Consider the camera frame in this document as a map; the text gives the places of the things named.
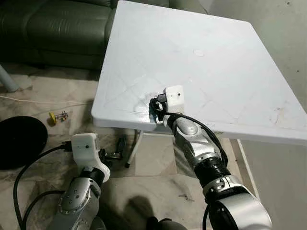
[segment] yellow object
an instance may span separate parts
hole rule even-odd
[[[49,116],[50,116],[51,120],[53,121],[53,123],[56,124],[57,120],[56,120],[56,116],[54,116],[54,113],[50,112]]]

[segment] white table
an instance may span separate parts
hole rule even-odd
[[[224,137],[307,143],[307,115],[250,23],[120,1],[94,125],[163,130],[148,103],[178,84],[185,114]]]

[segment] white cable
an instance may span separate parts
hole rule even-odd
[[[136,151],[138,150],[138,147],[139,147],[139,145],[141,143],[141,140],[143,138],[143,134],[144,134],[144,131],[141,130],[140,134],[139,134],[139,138],[138,138],[137,142],[135,143],[135,146],[134,146],[133,151],[132,151],[132,153],[131,153],[131,155],[129,157],[129,160],[127,161],[127,164],[129,164],[129,165],[131,164],[131,162],[132,162],[132,160],[133,160],[133,158],[134,158],[134,156],[136,154]]]
[[[87,103],[84,103],[84,102],[74,102],[74,101],[66,101],[66,102],[40,102],[40,101],[22,100],[22,99],[6,97],[6,96],[1,96],[1,95],[0,95],[0,98],[9,99],[9,100],[18,101],[18,102],[30,102],[30,103],[37,103],[37,104],[65,104],[65,103],[87,104]]]

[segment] black cable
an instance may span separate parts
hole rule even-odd
[[[217,146],[217,148],[220,150],[220,153],[221,153],[221,158],[222,158],[222,162],[224,164],[225,167],[227,167],[228,165],[228,157],[227,157],[227,154],[225,153],[219,139],[217,138],[217,136],[215,135],[215,133],[213,133],[211,131],[211,129],[209,129],[205,124],[203,124],[202,122],[190,117],[190,116],[186,116],[186,115],[183,115],[183,114],[177,114],[177,113],[164,113],[164,115],[170,115],[170,116],[178,116],[178,117],[182,117],[182,118],[185,118],[185,119],[188,119],[190,121],[193,121],[195,122],[196,124],[200,125],[201,128],[203,130],[205,130],[205,132],[208,134],[209,138],[212,140],[212,142]]]
[[[205,209],[205,213],[203,214],[202,230],[206,230],[206,223],[207,223],[207,216],[208,216],[208,213],[209,213],[209,208],[210,208],[210,205],[207,205],[207,207]]]
[[[34,205],[41,199],[43,198],[44,196],[47,196],[49,194],[63,194],[65,191],[61,191],[61,190],[51,190],[51,191],[47,191],[47,192],[44,192],[40,195],[38,195],[34,201],[29,205],[29,207],[27,208],[25,214],[24,214],[24,219],[23,219],[23,224],[22,224],[22,227],[21,227],[21,230],[26,230],[26,225],[27,225],[27,219],[28,219],[28,216],[32,210],[32,208],[34,207]]]
[[[44,157],[47,154],[49,154],[51,152],[54,152],[56,150],[66,149],[66,148],[67,148],[67,144],[64,144],[64,145],[60,145],[58,147],[49,149],[48,151],[38,155],[36,158],[32,159],[28,164],[26,164],[23,167],[23,169],[21,169],[21,171],[19,172],[18,176],[16,177],[16,180],[15,180],[15,183],[14,183],[14,188],[13,188],[13,202],[14,202],[15,213],[16,213],[16,217],[17,217],[20,229],[22,229],[23,219],[22,219],[22,216],[21,216],[21,213],[20,213],[20,209],[19,209],[18,197],[17,197],[17,189],[18,189],[18,183],[19,183],[19,180],[20,180],[21,176],[38,159],[41,159],[42,157]]]

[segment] white wall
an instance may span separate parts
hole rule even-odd
[[[307,229],[307,147],[242,142],[274,230]]]
[[[199,0],[248,21],[307,111],[307,0]],[[274,230],[307,229],[307,147],[242,141]]]

